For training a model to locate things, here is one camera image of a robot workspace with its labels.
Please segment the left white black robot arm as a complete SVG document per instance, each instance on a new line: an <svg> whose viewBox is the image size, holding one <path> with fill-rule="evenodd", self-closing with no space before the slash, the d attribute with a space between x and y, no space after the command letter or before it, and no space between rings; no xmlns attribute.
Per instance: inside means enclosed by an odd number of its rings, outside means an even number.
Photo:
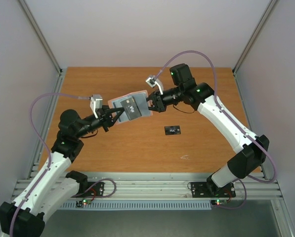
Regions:
<svg viewBox="0 0 295 237"><path fill-rule="evenodd" d="M56 188L54 184L79 155L84 146L81 138L101 127L108 131L123 112L123 108L103 106L96 115L80 118L75 110L64 111L43 167L13 202L0 206L2 232L11 237L39 237L46 222L66 200L86 195L87 176L80 172L71 171Z"/></svg>

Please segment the pink leather card holder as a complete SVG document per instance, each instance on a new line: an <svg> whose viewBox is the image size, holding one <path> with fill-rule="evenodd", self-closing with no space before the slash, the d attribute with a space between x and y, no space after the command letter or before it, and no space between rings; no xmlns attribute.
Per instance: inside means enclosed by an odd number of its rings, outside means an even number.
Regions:
<svg viewBox="0 0 295 237"><path fill-rule="evenodd" d="M150 103L147 102L147 97L147 90L141 90L109 100L110 108L124 109L116 124L152 116L153 112L149 110Z"/></svg>

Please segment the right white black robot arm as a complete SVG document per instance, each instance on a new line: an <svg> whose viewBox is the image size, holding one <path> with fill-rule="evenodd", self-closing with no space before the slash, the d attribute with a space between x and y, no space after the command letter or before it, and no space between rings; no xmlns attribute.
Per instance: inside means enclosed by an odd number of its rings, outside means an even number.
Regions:
<svg viewBox="0 0 295 237"><path fill-rule="evenodd" d="M264 135L257 136L234 117L207 83L197 84L188 65L179 64L169 71L174 88L164 90L156 76L146 79L150 87L158 87L147 97L147 101L152 102L149 109L161 113L169 105L180 102L190 105L217 128L235 152L226 165L207 178L208 192L217 196L226 185L236 179L246 178L265 162L269 140Z"/></svg>

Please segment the black VIP credit card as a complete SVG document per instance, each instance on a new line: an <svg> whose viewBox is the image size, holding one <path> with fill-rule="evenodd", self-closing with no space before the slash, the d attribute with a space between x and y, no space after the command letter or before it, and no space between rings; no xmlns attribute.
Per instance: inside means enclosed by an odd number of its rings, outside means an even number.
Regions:
<svg viewBox="0 0 295 237"><path fill-rule="evenodd" d="M179 125L165 126L165 135L178 135L181 134L181 129Z"/></svg>

